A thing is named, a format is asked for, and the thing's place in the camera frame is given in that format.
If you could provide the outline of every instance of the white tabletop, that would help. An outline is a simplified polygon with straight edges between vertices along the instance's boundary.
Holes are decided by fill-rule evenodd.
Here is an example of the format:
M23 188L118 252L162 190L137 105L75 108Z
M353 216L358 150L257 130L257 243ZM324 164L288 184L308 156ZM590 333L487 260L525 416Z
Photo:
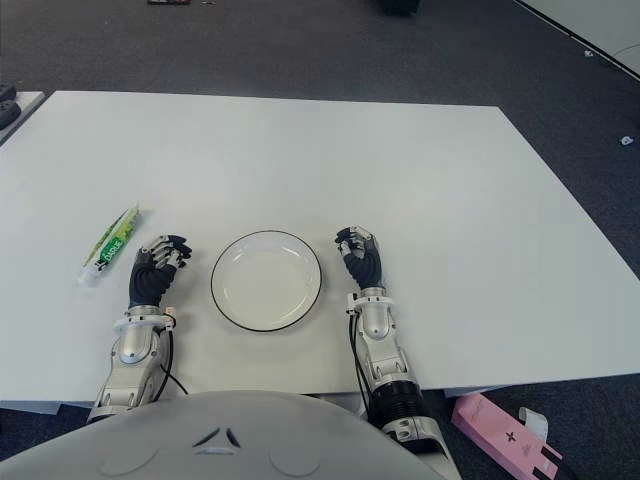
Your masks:
M125 208L146 210L96 289L80 264ZM0 150L0 399L93 400L136 248L194 255L165 297L190 391L355 388L335 232L381 244L400 340L424 388L640 371L640 283L498 108L58 92ZM242 330L211 270L261 229L317 253L303 321Z

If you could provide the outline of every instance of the pink cardboard box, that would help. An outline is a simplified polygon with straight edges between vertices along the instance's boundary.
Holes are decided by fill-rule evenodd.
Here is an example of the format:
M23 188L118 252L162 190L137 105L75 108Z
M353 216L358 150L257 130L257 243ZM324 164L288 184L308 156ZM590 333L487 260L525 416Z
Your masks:
M518 480L572 478L562 455L480 394L459 398L451 421Z

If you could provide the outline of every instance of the small white object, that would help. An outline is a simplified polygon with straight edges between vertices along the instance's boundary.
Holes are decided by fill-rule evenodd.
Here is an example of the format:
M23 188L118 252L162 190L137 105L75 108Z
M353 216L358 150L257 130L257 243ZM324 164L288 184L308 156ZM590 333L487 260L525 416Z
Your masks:
M540 437L543 442L547 441L547 435L549 434L547 417L528 408L520 407L518 418L524 422L527 430Z
M263 231L227 247L213 269L211 292L233 323L268 332L297 322L311 309L321 278L306 243L289 233Z

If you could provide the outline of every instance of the toothpaste tube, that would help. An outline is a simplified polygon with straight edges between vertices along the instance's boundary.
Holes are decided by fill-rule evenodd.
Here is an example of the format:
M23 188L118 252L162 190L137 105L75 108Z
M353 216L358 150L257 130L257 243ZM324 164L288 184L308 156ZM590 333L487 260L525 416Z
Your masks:
M78 281L84 285L91 285L109 265L111 260L127 244L138 215L138 205L126 210L104 232L102 238L93 247L89 258L82 265L82 272Z

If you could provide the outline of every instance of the robot finger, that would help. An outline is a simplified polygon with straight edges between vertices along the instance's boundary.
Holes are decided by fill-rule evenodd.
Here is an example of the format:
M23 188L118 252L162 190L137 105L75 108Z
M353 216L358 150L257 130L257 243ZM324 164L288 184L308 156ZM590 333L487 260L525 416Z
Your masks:
M149 243L142 246L142 251L144 252L153 252L158 248L163 248L169 242L169 237L167 235L160 235Z

